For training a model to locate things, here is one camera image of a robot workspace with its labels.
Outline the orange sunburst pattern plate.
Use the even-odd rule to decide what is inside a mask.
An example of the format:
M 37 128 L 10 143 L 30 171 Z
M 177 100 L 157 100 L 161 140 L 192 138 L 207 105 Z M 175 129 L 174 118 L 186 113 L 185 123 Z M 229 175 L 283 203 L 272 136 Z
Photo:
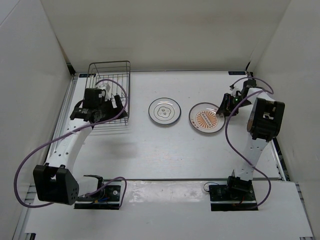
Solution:
M 226 117 L 217 113 L 219 107 L 210 102 L 194 105 L 188 114 L 191 126 L 201 134 L 211 135 L 221 131 L 226 124 Z

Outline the white plate dark rim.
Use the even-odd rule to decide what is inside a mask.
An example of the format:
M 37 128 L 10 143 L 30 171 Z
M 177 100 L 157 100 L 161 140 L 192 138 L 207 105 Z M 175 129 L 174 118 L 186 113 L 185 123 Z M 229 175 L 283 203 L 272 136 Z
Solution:
M 148 115 L 155 114 L 162 118 L 170 115 L 182 114 L 180 105 L 172 98 L 161 97 L 155 99 L 148 107 Z

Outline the white plate green rim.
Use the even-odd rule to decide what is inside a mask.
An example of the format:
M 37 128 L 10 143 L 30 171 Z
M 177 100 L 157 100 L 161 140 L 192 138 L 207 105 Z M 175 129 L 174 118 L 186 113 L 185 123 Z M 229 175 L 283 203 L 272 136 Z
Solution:
M 173 114 L 173 115 L 170 115 L 169 117 L 161 117 L 152 113 L 152 114 L 149 114 L 149 117 L 153 124 L 156 124 L 161 127 L 169 127 L 169 126 L 173 126 L 180 120 L 181 114 Z

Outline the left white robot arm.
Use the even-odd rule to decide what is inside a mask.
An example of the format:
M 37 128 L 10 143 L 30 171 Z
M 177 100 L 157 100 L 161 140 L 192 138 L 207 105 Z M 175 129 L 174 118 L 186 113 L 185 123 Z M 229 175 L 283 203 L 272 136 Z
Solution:
M 126 96 L 112 95 L 107 87 L 86 88 L 84 98 L 73 108 L 67 137 L 61 139 L 54 153 L 43 165 L 33 170 L 37 197 L 40 201 L 73 205 L 79 197 L 94 201 L 105 195 L 103 178 L 87 174 L 76 179 L 73 168 L 76 158 L 96 124 L 125 118 Z

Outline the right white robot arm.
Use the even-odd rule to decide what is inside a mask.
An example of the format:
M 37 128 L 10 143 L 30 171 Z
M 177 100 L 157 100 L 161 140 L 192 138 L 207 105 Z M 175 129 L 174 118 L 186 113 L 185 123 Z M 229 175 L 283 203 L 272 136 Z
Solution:
M 285 112 L 285 103 L 270 97 L 274 94 L 270 85 L 269 89 L 257 86 L 256 81 L 264 83 L 264 80 L 246 76 L 236 80 L 235 83 L 241 80 L 244 81 L 242 89 L 232 84 L 230 86 L 232 92 L 224 94 L 216 112 L 226 119 L 224 132 L 227 143 L 244 160 L 244 163 L 235 168 L 227 179 L 224 193 L 230 200 L 236 200 L 242 193 L 250 191 L 254 172 L 265 176 L 257 170 L 256 165 L 267 144 L 278 136 Z M 228 126 L 231 118 L 239 113 L 239 108 L 249 105 L 252 105 L 252 109 L 246 125 L 247 142 L 243 152 L 240 152 L 231 144 Z

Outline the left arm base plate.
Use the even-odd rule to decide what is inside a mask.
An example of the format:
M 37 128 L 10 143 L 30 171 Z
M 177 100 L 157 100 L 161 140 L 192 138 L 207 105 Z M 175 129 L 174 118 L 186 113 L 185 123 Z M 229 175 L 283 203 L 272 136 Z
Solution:
M 108 184 L 98 197 L 79 197 L 73 208 L 76 210 L 119 210 L 125 186 L 122 179 L 117 179 Z

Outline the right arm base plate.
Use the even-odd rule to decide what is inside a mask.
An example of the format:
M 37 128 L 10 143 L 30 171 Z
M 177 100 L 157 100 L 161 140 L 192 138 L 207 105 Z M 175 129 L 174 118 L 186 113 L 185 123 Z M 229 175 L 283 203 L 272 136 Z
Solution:
M 226 185 L 209 185 L 210 208 L 212 212 L 258 211 L 253 186 L 248 192 L 231 192 Z

